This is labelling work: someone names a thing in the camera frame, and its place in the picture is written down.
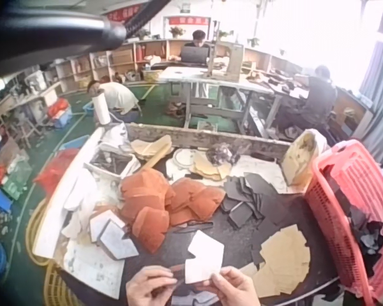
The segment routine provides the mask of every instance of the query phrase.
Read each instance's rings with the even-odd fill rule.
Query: paper towel roll
[[[103,89],[100,89],[97,92],[97,96],[92,97],[92,102],[94,104],[95,113],[100,124],[105,125],[110,123],[108,104],[107,100],[105,100],[105,93]]]

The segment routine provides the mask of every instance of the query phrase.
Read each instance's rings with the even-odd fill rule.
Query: worker
[[[96,94],[98,89],[105,91],[105,100],[113,119],[131,123],[136,121],[139,114],[142,113],[138,99],[126,86],[117,82],[101,84],[97,80],[92,80],[88,83],[87,92],[91,96]]]
[[[296,75],[294,80],[309,88],[309,95],[303,105],[286,105],[283,101],[278,110],[276,126],[288,138],[297,136],[295,127],[301,130],[318,129],[326,124],[337,97],[326,66],[319,66],[315,76]]]
[[[128,283],[126,296],[129,306],[164,306],[176,287],[173,273],[162,266],[145,266]],[[158,288],[159,293],[152,295]],[[196,284],[201,291],[216,293],[223,305],[260,306],[253,281],[234,267],[222,268],[210,280]]]
[[[185,44],[185,47],[207,48],[207,57],[210,56],[210,46],[205,42],[206,33],[202,30],[193,32],[193,41]],[[169,57],[171,61],[180,61],[181,56],[172,55]],[[192,91],[196,98],[208,98],[209,86],[206,83],[193,83]]]

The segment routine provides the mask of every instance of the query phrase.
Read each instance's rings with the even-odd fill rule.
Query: floor
[[[131,90],[140,99],[148,88],[146,86],[132,87]],[[165,115],[168,95],[168,86],[156,86],[146,99],[143,117],[139,119],[139,123],[182,126],[182,120]],[[210,88],[209,95],[210,98],[215,98],[217,88]],[[0,287],[14,305],[44,305],[45,268],[35,265],[30,260],[25,243],[26,226],[30,216],[45,197],[43,189],[33,183],[33,179],[63,143],[80,136],[90,135],[95,129],[93,118],[82,111],[82,107],[89,102],[89,97],[85,93],[77,93],[65,98],[71,104],[73,112],[71,122],[64,129],[47,131],[41,139],[31,142],[32,147],[27,150],[27,153],[33,172],[24,193],[13,203],[11,216],[6,217],[4,214],[0,216],[0,241],[6,250],[8,261],[6,272],[0,280]],[[190,127],[197,126],[199,120],[202,119],[193,118]],[[235,124],[230,120],[213,116],[205,120],[218,123],[219,131],[236,132]]]

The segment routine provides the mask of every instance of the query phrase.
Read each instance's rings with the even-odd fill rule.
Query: wall
[[[125,6],[147,2],[144,0],[124,1],[120,3],[109,1],[100,7],[99,4],[93,1],[94,0],[88,1],[87,11],[102,15]],[[221,22],[220,28],[222,31],[229,32],[234,30],[235,38],[240,42],[246,43],[246,39],[253,37],[257,2],[256,0],[227,0],[226,2],[222,0],[172,0],[150,22],[151,34],[159,34],[161,37],[164,37],[164,17],[181,15],[211,17],[212,20],[219,20]],[[190,14],[180,13],[183,3],[191,4]],[[190,30],[190,32],[188,31],[182,38],[191,38],[192,32],[192,30]]]

